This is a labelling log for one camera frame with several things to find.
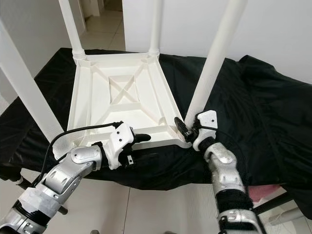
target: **white wall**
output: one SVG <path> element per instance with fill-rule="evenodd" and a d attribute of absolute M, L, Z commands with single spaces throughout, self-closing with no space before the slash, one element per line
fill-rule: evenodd
<path fill-rule="evenodd" d="M 206 57 L 226 0 L 164 0 L 160 51 Z M 149 47 L 152 0 L 123 0 L 126 50 Z M 249 0 L 228 58 L 251 55 L 312 83 L 312 1 Z"/>
<path fill-rule="evenodd" d="M 78 0 L 70 0 L 79 33 L 84 22 Z M 0 16 L 34 77 L 61 47 L 71 47 L 57 0 L 0 0 Z M 17 94 L 0 70 L 0 114 Z"/>

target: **black fabric cover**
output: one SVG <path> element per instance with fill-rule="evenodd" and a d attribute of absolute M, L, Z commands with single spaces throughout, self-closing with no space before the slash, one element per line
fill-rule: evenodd
<path fill-rule="evenodd" d="M 120 51 L 89 50 L 87 54 Z M 160 65 L 184 118 L 205 58 L 160 55 Z M 76 65 L 71 49 L 60 49 L 35 81 L 66 129 Z M 283 184 L 312 218 L 312 86 L 278 73 L 252 58 L 225 59 L 205 110 L 216 110 L 218 139 L 237 157 L 245 185 Z M 17 98 L 0 117 L 0 176 L 7 167 L 40 171 L 48 141 Z M 88 178 L 116 181 L 138 189 L 169 190 L 187 183 L 210 183 L 202 155 L 165 146 L 135 151 L 136 167 L 102 169 Z"/>

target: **pink object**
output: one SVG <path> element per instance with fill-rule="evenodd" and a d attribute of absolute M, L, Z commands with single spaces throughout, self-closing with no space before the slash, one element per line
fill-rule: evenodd
<path fill-rule="evenodd" d="M 277 184 L 249 186 L 249 196 L 254 202 L 259 202 L 262 198 L 274 193 L 280 188 Z"/>

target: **doorway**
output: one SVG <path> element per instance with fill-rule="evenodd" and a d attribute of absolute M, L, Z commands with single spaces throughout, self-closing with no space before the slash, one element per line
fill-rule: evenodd
<path fill-rule="evenodd" d="M 79 0 L 86 30 L 84 49 L 125 51 L 122 0 Z"/>

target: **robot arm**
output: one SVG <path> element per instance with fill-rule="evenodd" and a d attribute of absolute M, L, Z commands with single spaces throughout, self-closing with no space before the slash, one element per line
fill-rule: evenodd
<path fill-rule="evenodd" d="M 215 140 L 216 112 L 198 114 L 191 130 L 178 118 L 175 118 L 175 123 L 186 141 L 192 142 L 196 151 L 204 153 L 209 165 L 219 212 L 219 234 L 266 234 L 258 216 L 252 211 L 253 203 L 236 169 L 235 155 Z"/>
<path fill-rule="evenodd" d="M 110 169 L 131 166 L 132 145 L 150 140 L 146 134 L 135 135 L 131 127 L 121 123 L 102 146 L 97 142 L 90 147 L 72 149 L 34 188 L 27 188 L 9 213 L 0 222 L 0 232 L 8 234 L 41 234 L 48 222 L 92 171 L 108 165 Z"/>

